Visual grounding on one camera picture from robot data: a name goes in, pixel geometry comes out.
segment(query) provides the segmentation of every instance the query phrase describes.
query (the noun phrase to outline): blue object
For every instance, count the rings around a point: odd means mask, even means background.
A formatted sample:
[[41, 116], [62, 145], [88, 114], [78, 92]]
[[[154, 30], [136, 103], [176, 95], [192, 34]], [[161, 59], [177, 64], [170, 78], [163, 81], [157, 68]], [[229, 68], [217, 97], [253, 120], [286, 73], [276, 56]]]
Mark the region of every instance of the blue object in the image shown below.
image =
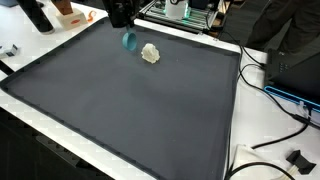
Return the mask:
[[122, 38], [122, 45], [129, 51], [134, 51], [137, 47], [137, 36], [129, 26], [127, 26], [127, 33]]
[[272, 86], [266, 86], [264, 88], [264, 90], [267, 93], [276, 95], [276, 96], [281, 97], [281, 98], [283, 98], [285, 100], [291, 101], [291, 102], [293, 102], [295, 104], [300, 104], [300, 101], [302, 101], [305, 105], [311, 106], [314, 111], [320, 112], [320, 105], [316, 104], [316, 103], [314, 103], [312, 101], [303, 99], [303, 98], [301, 98], [299, 96], [295, 96], [293, 94], [290, 94], [290, 93], [287, 93], [285, 91], [279, 90], [279, 89], [274, 88]]

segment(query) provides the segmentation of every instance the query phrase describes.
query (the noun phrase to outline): power cord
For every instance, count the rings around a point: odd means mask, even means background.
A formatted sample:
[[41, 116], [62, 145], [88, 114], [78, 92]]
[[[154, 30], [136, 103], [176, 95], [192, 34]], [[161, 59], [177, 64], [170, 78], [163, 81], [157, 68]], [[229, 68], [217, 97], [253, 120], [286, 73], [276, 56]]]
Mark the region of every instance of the power cord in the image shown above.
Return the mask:
[[279, 171], [281, 171], [283, 174], [285, 174], [289, 179], [291, 180], [295, 180], [287, 171], [283, 170], [282, 168], [280, 168], [279, 166], [276, 166], [274, 164], [270, 164], [270, 163], [265, 163], [265, 162], [254, 162], [254, 163], [248, 163], [248, 164], [244, 164], [240, 167], [237, 167], [235, 170], [231, 171], [230, 174], [225, 178], [225, 180], [230, 180], [230, 178], [235, 175], [237, 172], [246, 169], [248, 167], [251, 166], [268, 166], [268, 167], [272, 167], [274, 169], [277, 169]]
[[158, 2], [159, 0], [155, 0], [154, 2], [153, 2], [153, 4], [146, 10], [146, 12], [144, 13], [144, 16], [146, 16], [147, 15], [147, 12]]
[[[265, 64], [263, 63], [260, 63], [258, 62], [257, 60], [255, 60], [247, 51], [244, 47], [242, 47], [240, 45], [240, 43], [238, 43], [238, 41], [235, 40], [235, 38], [228, 32], [224, 31], [222, 33], [225, 33], [225, 34], [228, 34], [231, 39], [239, 46], [240, 48], [240, 57], [239, 57], [239, 76], [238, 76], [238, 79], [239, 78], [242, 78], [243, 81], [250, 87], [256, 89], [256, 90], [259, 90], [261, 91], [263, 94], [267, 95], [268, 97], [270, 97], [272, 99], [272, 101], [284, 112], [286, 113], [287, 115], [291, 116], [293, 119], [305, 124], [305, 126], [303, 128], [301, 128], [301, 130], [299, 130], [298, 132], [292, 134], [292, 135], [289, 135], [289, 136], [286, 136], [284, 138], [281, 138], [281, 139], [278, 139], [278, 140], [275, 140], [275, 141], [271, 141], [271, 142], [267, 142], [267, 143], [263, 143], [263, 144], [259, 144], [259, 145], [256, 145], [253, 147], [253, 149], [257, 149], [257, 148], [260, 148], [260, 147], [263, 147], [263, 146], [267, 146], [267, 145], [271, 145], [271, 144], [275, 144], [275, 143], [279, 143], [281, 141], [284, 141], [284, 140], [287, 140], [289, 138], [292, 138], [294, 136], [297, 136], [299, 134], [301, 134], [302, 132], [304, 132], [307, 128], [308, 125], [312, 124], [309, 120], [309, 119], [306, 119], [300, 115], [297, 115], [297, 114], [293, 114], [293, 113], [290, 113], [289, 111], [287, 111], [286, 109], [284, 109], [281, 104], [269, 93], [265, 92], [263, 89], [257, 87], [257, 86], [254, 86], [252, 84], [250, 84], [246, 79], [245, 77], [243, 76], [243, 71], [245, 70], [246, 67], [249, 67], [249, 66], [256, 66], [256, 67], [259, 67], [261, 69], [264, 69], [265, 67]], [[246, 65], [244, 66], [242, 69], [241, 69], [241, 60], [242, 60], [242, 56], [243, 56], [243, 51], [245, 51], [245, 53], [254, 61], [256, 62], [258, 65], [253, 65], [253, 64], [249, 64], [249, 65]], [[248, 168], [248, 167], [251, 167], [251, 166], [258, 166], [258, 165], [262, 165], [262, 166], [269, 166], [269, 167], [273, 167], [275, 169], [278, 169], [279, 171], [283, 172], [287, 177], [289, 177], [291, 180], [294, 180], [294, 178], [289, 174], [287, 173], [285, 170], [281, 169], [280, 167], [276, 166], [276, 165], [273, 165], [273, 164], [269, 164], [269, 163], [264, 163], [264, 162], [255, 162], [255, 163], [248, 163], [248, 164], [245, 164], [245, 165], [242, 165], [238, 168], [236, 168], [235, 170], [232, 170], [233, 169], [233, 163], [231, 164], [231, 166], [229, 167], [229, 163], [230, 163], [230, 142], [231, 141], [231, 135], [229, 135], [229, 144], [228, 144], [228, 157], [227, 157], [227, 171], [226, 171], [226, 174], [225, 174], [225, 177], [224, 177], [224, 180], [229, 180], [234, 174], [236, 174], [237, 172], [245, 169], [245, 168]]]
[[274, 140], [274, 141], [270, 141], [270, 142], [266, 142], [266, 143], [262, 143], [262, 144], [258, 144], [258, 145], [255, 145], [255, 146], [252, 146], [251, 148], [252, 149], [258, 149], [258, 148], [261, 148], [261, 147], [264, 147], [264, 146], [269, 146], [271, 144], [276, 144], [276, 143], [279, 143], [281, 141], [285, 141], [285, 140], [288, 140], [290, 138], [293, 138], [301, 133], [303, 133], [307, 128], [308, 128], [309, 124], [304, 124], [304, 126], [297, 132], [289, 135], [289, 136], [285, 136], [283, 138], [280, 138], [280, 139], [277, 139], [277, 140]]
[[247, 64], [247, 65], [245, 65], [242, 69], [241, 69], [241, 71], [240, 71], [240, 73], [239, 73], [239, 75], [238, 75], [238, 78], [237, 78], [237, 82], [239, 81], [239, 79], [240, 79], [240, 74], [242, 74], [243, 73], [243, 71], [247, 68], [247, 67], [249, 67], [249, 66], [255, 66], [255, 67], [257, 67], [257, 68], [259, 68], [259, 69], [261, 69], [261, 70], [264, 70], [264, 68], [263, 67], [261, 67], [261, 66], [259, 66], [259, 65], [257, 65], [257, 64]]

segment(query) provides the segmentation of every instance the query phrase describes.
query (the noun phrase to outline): white table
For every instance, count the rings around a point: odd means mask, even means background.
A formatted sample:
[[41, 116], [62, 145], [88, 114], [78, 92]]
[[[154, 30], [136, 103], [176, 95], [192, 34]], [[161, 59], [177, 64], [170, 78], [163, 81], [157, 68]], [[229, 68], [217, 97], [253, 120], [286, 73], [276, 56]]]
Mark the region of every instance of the white table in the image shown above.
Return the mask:
[[[14, 43], [20, 47], [17, 56], [4, 59], [3, 62], [13, 70], [18, 70], [53, 48], [75, 36], [87, 26], [81, 26], [72, 31], [64, 31], [54, 17], [55, 8], [51, 3], [44, 2], [44, 12], [52, 22], [56, 32], [49, 36], [41, 35], [30, 20], [25, 16], [20, 7], [5, 8], [0, 6], [0, 42]], [[91, 10], [97, 12], [94, 21], [107, 16], [102, 10], [87, 6], [73, 4], [81, 11], [88, 14]], [[154, 30], [175, 34], [179, 37], [198, 41], [211, 46], [220, 47], [230, 51], [240, 52], [239, 47], [233, 44], [218, 41], [206, 35], [194, 35], [162, 25], [135, 20], [135, 24], [143, 27], [151, 27]], [[249, 53], [261, 62], [265, 62], [266, 54], [248, 50]], [[244, 55], [242, 66], [252, 63]], [[245, 77], [250, 83], [262, 86], [263, 72], [254, 68], [245, 71]], [[6, 75], [0, 72], [0, 80]], [[291, 112], [296, 112], [294, 104], [280, 100], [281, 104]], [[126, 161], [106, 151], [78, 133], [62, 126], [55, 120], [39, 113], [33, 108], [15, 100], [0, 90], [0, 106], [15, 115], [37, 131], [48, 136], [60, 145], [64, 146], [85, 161], [94, 165], [114, 179], [154, 179]], [[240, 82], [237, 88], [237, 96], [232, 122], [231, 156], [237, 144], [252, 146], [265, 141], [270, 141], [297, 131], [302, 125], [281, 112], [266, 96]], [[289, 163], [285, 157], [288, 152], [300, 149], [303, 155], [310, 161], [320, 164], [320, 131], [308, 128], [302, 135], [288, 141], [261, 148], [258, 152], [270, 162], [283, 168], [288, 168]], [[298, 180], [316, 180], [320, 177], [320, 168], [316, 167], [308, 176], [297, 176]]]

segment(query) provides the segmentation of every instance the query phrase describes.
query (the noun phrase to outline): white object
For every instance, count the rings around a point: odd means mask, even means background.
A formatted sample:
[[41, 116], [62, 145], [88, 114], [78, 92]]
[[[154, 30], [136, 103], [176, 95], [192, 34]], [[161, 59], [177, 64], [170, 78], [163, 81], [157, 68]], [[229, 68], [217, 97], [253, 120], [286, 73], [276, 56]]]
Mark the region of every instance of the white object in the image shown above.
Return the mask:
[[[59, 22], [55, 16], [56, 7], [50, 1], [42, 2], [45, 3], [43, 10], [52, 25], [54, 27], [59, 26]], [[88, 26], [93, 25], [94, 22], [107, 16], [107, 12], [105, 10], [77, 3], [72, 3], [72, 7], [78, 8], [84, 12], [85, 15], [87, 15], [91, 10], [97, 12], [97, 16], [95, 16], [93, 23], [88, 23]], [[86, 29], [86, 26], [80, 26], [70, 31], [59, 31], [56, 29], [56, 33], [53, 33], [50, 36], [42, 36], [31, 21], [25, 16], [25, 13], [19, 6], [12, 8], [0, 6], [0, 12], [0, 39], [10, 40], [23, 48], [21, 52], [19, 52], [19, 56], [13, 56], [2, 60], [13, 70], [18, 70], [26, 66], [30, 62]], [[198, 43], [205, 43], [208, 46], [227, 49], [238, 53], [240, 52], [237, 45], [219, 41], [217, 39], [214, 40], [214, 38], [207, 35], [192, 34], [141, 19], [136, 19], [135, 24], [146, 29], [160, 31], [165, 34], [171, 34]], [[247, 49], [247, 51], [260, 62], [266, 62], [266, 53], [251, 49]], [[199, 60], [201, 60], [201, 55], [195, 55], [195, 57], [199, 57]], [[252, 60], [247, 55], [243, 55], [241, 62], [243, 67], [248, 63], [252, 63]], [[263, 72], [254, 68], [248, 68], [244, 75], [250, 83], [262, 87], [264, 77]], [[7, 76], [0, 71], [0, 80], [5, 77]], [[277, 99], [281, 104], [288, 108], [288, 110], [291, 110], [291, 112], [295, 111], [295, 104], [280, 98]], [[0, 90], [0, 106], [21, 119], [22, 122], [27, 123], [74, 154], [80, 156], [88, 163], [102, 170], [113, 179], [155, 180], [154, 177], [144, 173], [127, 161], [117, 157], [113, 153], [88, 140], [86, 137], [75, 133], [72, 129], [61, 125], [57, 121], [38, 112], [25, 103], [16, 100], [2, 90]], [[320, 116], [316, 113], [312, 113], [312, 116], [320, 119]], [[287, 115], [282, 113], [267, 97], [246, 86], [243, 81], [239, 81], [232, 120], [231, 147], [234, 147], [236, 144], [255, 145], [268, 140], [274, 140], [276, 138], [286, 136], [289, 133], [296, 132], [302, 126], [300, 125], [301, 124], [299, 122], [292, 120], [292, 118], [289, 118]], [[297, 136], [290, 141], [282, 142], [275, 146], [261, 148], [259, 149], [259, 154], [267, 157], [270, 162], [280, 161], [281, 164], [284, 165], [281, 166], [283, 168], [285, 168], [285, 165], [287, 165], [287, 168], [290, 168], [291, 165], [285, 159], [287, 157], [286, 153], [293, 149], [303, 149], [307, 159], [312, 159], [313, 162], [319, 164], [319, 139], [320, 131], [314, 128], [308, 128], [305, 135]], [[299, 180], [319, 180], [319, 177], [320, 171], [315, 168], [310, 175], [299, 176]]]
[[0, 44], [0, 59], [15, 56], [17, 54], [18, 48], [14, 44]]
[[57, 11], [56, 17], [60, 22], [63, 29], [66, 31], [81, 26], [83, 24], [87, 24], [87, 19], [84, 16], [83, 12], [80, 10], [73, 8], [73, 13], [68, 15], [62, 15], [59, 11]]
[[174, 5], [171, 3], [177, 0], [166, 0], [166, 16], [170, 19], [183, 19], [188, 13], [188, 0], [180, 1]]
[[[297, 166], [292, 166], [287, 172], [291, 176], [295, 176], [296, 174], [298, 174], [299, 168]], [[290, 178], [284, 174], [281, 177], [274, 179], [274, 180], [290, 180]]]
[[303, 101], [300, 101], [299, 105], [297, 105], [297, 110], [303, 117], [310, 118], [313, 124], [320, 126], [320, 119], [316, 119], [309, 115], [308, 110], [305, 108]]
[[153, 44], [147, 43], [142, 49], [142, 58], [152, 64], [160, 59], [159, 51]]

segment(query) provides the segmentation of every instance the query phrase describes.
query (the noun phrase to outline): white cable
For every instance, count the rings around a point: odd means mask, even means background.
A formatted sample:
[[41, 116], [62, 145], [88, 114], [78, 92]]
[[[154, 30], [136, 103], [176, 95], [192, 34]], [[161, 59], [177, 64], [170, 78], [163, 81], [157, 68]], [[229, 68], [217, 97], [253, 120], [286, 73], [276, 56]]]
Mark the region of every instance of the white cable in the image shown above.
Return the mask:
[[[299, 168], [295, 165], [293, 165], [287, 172], [291, 175], [294, 176], [298, 173]], [[276, 178], [274, 180], [290, 180], [290, 178], [288, 176], [286, 176], [285, 174], [280, 176], [279, 178]]]

